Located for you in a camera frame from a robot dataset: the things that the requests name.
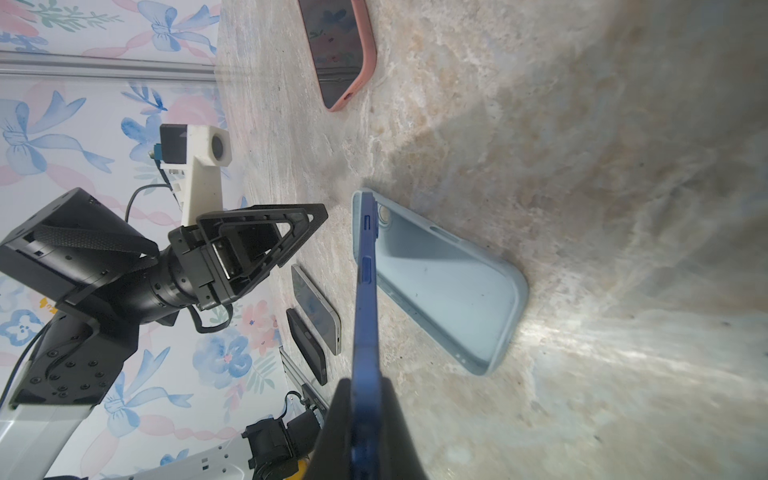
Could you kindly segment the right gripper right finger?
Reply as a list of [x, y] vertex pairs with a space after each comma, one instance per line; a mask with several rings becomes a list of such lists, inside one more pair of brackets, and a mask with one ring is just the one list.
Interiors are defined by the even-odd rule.
[[379, 447], [380, 478], [427, 478], [390, 379], [382, 379], [382, 418]]

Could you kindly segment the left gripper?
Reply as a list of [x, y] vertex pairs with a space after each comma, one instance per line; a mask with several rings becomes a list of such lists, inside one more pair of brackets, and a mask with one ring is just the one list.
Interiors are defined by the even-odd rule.
[[173, 324], [186, 310], [221, 307], [224, 322], [234, 304], [284, 266], [328, 219], [322, 203], [255, 205], [201, 215], [197, 225], [169, 234], [169, 246], [143, 256], [143, 322]]

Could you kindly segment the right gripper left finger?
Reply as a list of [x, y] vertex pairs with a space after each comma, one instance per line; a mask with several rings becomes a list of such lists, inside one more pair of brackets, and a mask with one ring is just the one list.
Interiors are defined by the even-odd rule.
[[348, 480], [350, 467], [351, 380], [338, 382], [304, 480]]

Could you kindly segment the blue-edged black phone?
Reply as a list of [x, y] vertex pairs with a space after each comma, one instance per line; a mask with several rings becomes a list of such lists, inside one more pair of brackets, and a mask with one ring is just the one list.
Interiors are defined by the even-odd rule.
[[379, 362], [376, 248], [378, 207], [370, 192], [359, 202], [358, 282], [351, 380], [350, 477], [379, 477], [382, 386]]

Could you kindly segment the mint green phone case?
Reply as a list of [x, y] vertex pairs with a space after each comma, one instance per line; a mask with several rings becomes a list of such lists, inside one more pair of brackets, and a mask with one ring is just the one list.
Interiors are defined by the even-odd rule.
[[529, 286], [513, 264], [370, 190], [352, 196], [353, 256], [363, 222], [378, 230], [377, 285], [467, 371], [493, 372], [522, 318]]

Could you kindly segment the pink phone case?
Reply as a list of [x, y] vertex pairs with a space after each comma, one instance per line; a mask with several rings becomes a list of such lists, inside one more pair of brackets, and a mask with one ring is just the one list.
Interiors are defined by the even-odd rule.
[[357, 28], [363, 46], [363, 67], [360, 75], [354, 81], [352, 86], [347, 90], [347, 93], [344, 95], [343, 99], [340, 100], [331, 110], [325, 107], [330, 112], [337, 112], [342, 110], [349, 103], [349, 101], [359, 93], [363, 86], [373, 76], [377, 63], [376, 44], [366, 2], [364, 0], [349, 1], [353, 3]]

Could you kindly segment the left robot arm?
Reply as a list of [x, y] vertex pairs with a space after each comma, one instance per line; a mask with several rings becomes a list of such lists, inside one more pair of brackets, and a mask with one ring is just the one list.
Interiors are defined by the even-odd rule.
[[76, 188], [13, 230], [1, 270], [50, 299], [55, 315], [25, 348], [1, 396], [1, 475], [41, 479], [77, 427], [120, 389], [140, 328], [195, 330], [204, 310], [233, 305], [285, 265], [327, 220], [320, 203], [209, 211], [159, 248]]

